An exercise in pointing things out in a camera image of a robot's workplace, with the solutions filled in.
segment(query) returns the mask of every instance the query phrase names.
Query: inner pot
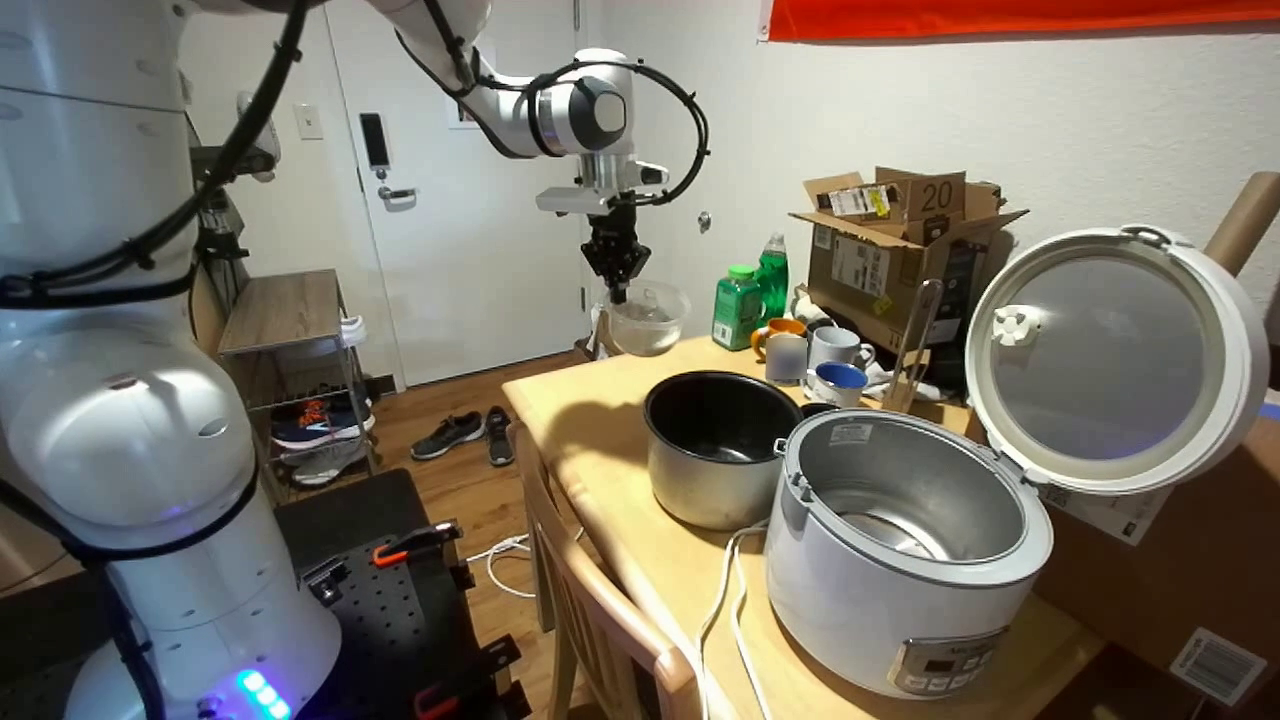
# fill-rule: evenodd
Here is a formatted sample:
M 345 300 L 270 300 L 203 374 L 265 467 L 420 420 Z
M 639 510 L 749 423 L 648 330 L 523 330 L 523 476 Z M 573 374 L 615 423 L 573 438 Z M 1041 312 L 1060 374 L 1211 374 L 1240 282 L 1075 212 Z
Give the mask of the inner pot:
M 642 399 L 652 495 L 682 525 L 738 527 L 773 506 L 799 408 L 755 374 L 680 373 Z
M 830 417 L 799 438 L 799 476 L 837 517 L 837 535 L 906 559 L 996 559 L 1026 525 L 1015 473 L 902 417 Z

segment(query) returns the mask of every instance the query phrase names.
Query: rice cooker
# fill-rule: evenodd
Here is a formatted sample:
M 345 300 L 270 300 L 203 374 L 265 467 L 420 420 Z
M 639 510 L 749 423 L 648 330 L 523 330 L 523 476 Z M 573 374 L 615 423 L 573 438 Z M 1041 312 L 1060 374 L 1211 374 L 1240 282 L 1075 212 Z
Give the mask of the rice cooker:
M 891 411 L 782 442 L 768 601 L 827 671 L 885 696 L 981 676 L 1053 557 L 1043 495 L 1141 495 L 1232 451 L 1265 399 L 1265 323 L 1190 245 L 1104 229 L 1019 252 L 965 337 L 989 446 Z

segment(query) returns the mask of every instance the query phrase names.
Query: cup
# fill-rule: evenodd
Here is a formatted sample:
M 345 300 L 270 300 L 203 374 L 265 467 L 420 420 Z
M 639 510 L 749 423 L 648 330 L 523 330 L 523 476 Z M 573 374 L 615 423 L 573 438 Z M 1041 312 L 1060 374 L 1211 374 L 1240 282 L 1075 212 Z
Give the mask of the cup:
M 823 323 L 806 330 L 806 369 L 819 363 L 852 363 L 858 348 L 858 337 L 852 329 L 838 323 Z
M 815 404 L 858 408 L 867 374 L 852 363 L 815 363 L 799 373 L 799 389 Z
M 806 338 L 797 330 L 773 330 L 762 348 L 762 374 L 773 385 L 799 385 Z
M 797 317 L 777 317 L 777 319 L 760 323 L 760 329 L 752 330 L 752 350 L 755 350 L 755 358 L 762 358 L 762 348 L 768 348 L 768 338 L 773 338 L 777 330 L 802 338 L 802 337 L 806 337 L 806 323 L 797 319 Z

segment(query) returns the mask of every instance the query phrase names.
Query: wooden chair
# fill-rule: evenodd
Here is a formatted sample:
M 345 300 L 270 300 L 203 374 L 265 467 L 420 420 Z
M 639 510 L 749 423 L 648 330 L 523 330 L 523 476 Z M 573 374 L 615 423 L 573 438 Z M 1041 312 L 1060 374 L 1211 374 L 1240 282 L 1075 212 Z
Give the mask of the wooden chair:
M 541 473 L 523 473 L 528 535 L 541 562 L 541 602 L 555 623 L 552 720 L 566 714 L 574 669 L 603 714 L 701 714 L 682 652 L 603 577 L 574 542 L 566 506 L 555 506 Z

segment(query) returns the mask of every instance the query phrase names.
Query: black pot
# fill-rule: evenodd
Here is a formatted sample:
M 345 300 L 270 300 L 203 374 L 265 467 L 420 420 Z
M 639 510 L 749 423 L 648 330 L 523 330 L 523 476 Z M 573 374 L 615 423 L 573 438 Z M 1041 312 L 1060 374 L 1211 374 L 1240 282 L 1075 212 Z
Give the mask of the black pot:
M 655 504 L 694 527 L 745 527 L 773 506 L 799 408 L 755 374 L 680 373 L 642 395 L 642 423 Z

